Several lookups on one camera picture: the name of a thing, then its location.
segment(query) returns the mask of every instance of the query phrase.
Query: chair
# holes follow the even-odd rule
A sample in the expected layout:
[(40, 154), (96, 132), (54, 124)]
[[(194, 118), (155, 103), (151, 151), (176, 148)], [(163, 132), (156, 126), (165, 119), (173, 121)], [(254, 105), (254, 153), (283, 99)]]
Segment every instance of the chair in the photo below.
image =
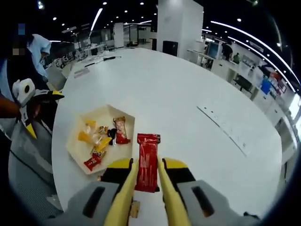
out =
[(47, 200), (56, 194), (51, 166), (51, 135), (37, 122), (33, 125), (39, 139), (27, 135), (22, 123), (15, 126), (8, 160), (8, 178), (24, 206), (43, 221), (60, 215), (62, 211)]
[(243, 76), (238, 75), (236, 79), (234, 80), (237, 85), (240, 86), (240, 91), (245, 89), (247, 92), (250, 92), (252, 88), (252, 83), (250, 83), (247, 79), (245, 79)]

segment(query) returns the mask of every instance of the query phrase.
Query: robotic hand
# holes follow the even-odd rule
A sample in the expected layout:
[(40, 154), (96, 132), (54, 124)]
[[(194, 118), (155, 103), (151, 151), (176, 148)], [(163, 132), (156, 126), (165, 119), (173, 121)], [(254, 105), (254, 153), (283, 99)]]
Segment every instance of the robotic hand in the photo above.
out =
[(18, 80), (13, 84), (13, 95), (20, 104), (21, 122), (37, 139), (37, 135), (32, 127), (33, 114), (30, 112), (30, 106), (48, 103), (63, 98), (64, 96), (58, 91), (36, 89), (31, 79)]

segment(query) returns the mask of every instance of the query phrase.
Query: red wrapper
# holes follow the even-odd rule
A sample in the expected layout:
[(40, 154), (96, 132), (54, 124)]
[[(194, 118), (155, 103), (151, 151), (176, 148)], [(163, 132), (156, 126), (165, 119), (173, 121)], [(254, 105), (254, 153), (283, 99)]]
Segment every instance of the red wrapper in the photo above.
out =
[(139, 148), (139, 171), (135, 190), (142, 192), (155, 192), (157, 185), (157, 147), (160, 143), (160, 135), (138, 133), (137, 142)]
[(114, 118), (113, 121), (115, 122), (115, 126), (117, 129), (116, 144), (122, 145), (122, 144), (130, 143), (131, 140), (127, 138), (127, 132), (125, 127), (126, 118), (125, 117)]
[(84, 164), (90, 171), (92, 171), (93, 167), (100, 164), (101, 162), (101, 158), (97, 154), (93, 153), (92, 157), (88, 161), (84, 162)]

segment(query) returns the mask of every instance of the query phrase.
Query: white tray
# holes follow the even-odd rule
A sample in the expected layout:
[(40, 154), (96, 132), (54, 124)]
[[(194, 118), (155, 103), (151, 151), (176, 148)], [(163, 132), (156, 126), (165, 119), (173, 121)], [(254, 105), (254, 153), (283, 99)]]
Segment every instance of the white tray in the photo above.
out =
[[(102, 163), (98, 166), (95, 166), (92, 171), (90, 171), (84, 164), (91, 156), (90, 152), (92, 146), (88, 145), (83, 141), (78, 140), (78, 134), (80, 130), (85, 125), (85, 120), (95, 120), (99, 126), (109, 126), (109, 129), (115, 128), (113, 118), (125, 116), (126, 118), (126, 131), (127, 138), (131, 139), (131, 142), (126, 145), (108, 145), (106, 146), (107, 153), (102, 159)], [(134, 135), (134, 124), (135, 117), (126, 114), (125, 112), (118, 110), (111, 105), (105, 105), (100, 108), (97, 108), (87, 114), (81, 115), (75, 121), (75, 127), (72, 130), (66, 148), (70, 155), (73, 157), (75, 162), (81, 167), (81, 169), (86, 174), (92, 174), (106, 169), (111, 163), (116, 160), (123, 158), (132, 157), (132, 146), (133, 146), (133, 135)]]

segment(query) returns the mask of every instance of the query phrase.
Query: white desk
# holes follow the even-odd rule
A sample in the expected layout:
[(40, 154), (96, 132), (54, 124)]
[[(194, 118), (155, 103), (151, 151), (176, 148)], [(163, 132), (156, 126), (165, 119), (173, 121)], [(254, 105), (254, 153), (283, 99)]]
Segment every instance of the white desk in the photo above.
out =
[[(122, 58), (89, 66), (90, 73), (76, 79), (75, 65), (63, 89), (52, 139), (53, 174), (62, 208), (66, 210), (69, 199), (97, 176), (87, 177), (65, 148), (75, 117), (110, 104), (135, 117), (134, 137), (138, 132), (161, 135), (161, 158), (185, 162), (195, 179), (225, 195), (237, 213), (262, 217), (276, 194), (282, 158), (280, 136), (265, 115), (231, 84), (186, 60), (142, 48), (115, 54)], [(214, 108), (233, 127), (247, 128), (245, 138), (252, 141), (252, 152), (245, 157), (196, 108), (199, 104)], [(133, 157), (138, 156), (136, 143)], [(161, 192), (135, 191), (134, 200), (141, 201), (141, 207), (129, 225), (154, 221), (167, 225)]]

